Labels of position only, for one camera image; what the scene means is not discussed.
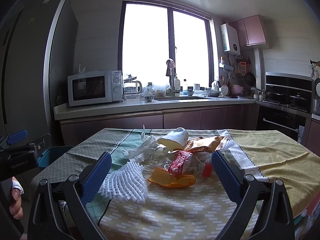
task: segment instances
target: microwave knob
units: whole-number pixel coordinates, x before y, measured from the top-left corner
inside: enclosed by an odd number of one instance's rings
[[[119,93],[119,92],[120,92],[120,87],[115,87],[115,88],[113,89],[113,91],[114,91],[115,93]]]
[[[119,81],[120,81],[120,78],[119,78],[119,77],[115,77],[115,78],[113,79],[113,82],[116,83],[116,84],[119,83]]]

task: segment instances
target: pink bowl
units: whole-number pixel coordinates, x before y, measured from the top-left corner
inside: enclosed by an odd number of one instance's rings
[[[234,88],[231,88],[230,94],[231,95],[241,94],[242,91],[243,91],[243,87],[234,87]]]

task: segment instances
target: oven door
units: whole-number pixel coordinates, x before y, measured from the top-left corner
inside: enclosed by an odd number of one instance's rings
[[[92,71],[68,77],[70,106],[112,102],[109,71]]]
[[[257,130],[277,130],[300,143],[306,120],[297,114],[260,106]]]

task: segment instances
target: refrigerator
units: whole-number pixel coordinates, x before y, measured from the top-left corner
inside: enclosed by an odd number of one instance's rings
[[[69,0],[30,0],[0,29],[0,135],[28,132],[14,146],[36,140],[41,153],[63,145],[53,107],[68,101],[77,29]],[[25,198],[39,171],[18,176]]]

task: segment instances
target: blue gripper pad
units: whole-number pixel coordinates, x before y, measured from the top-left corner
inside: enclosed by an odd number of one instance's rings
[[[25,138],[27,138],[27,136],[28,136],[28,133],[26,130],[16,132],[8,136],[7,144],[9,145],[15,144],[17,142],[24,140]]]
[[[226,163],[227,160],[220,156],[218,151],[212,153],[211,164],[219,177],[229,199],[239,205],[242,201],[241,184]]]
[[[111,164],[111,155],[104,152],[98,159],[90,175],[82,184],[82,196],[80,200],[84,206],[94,199],[111,168]]]

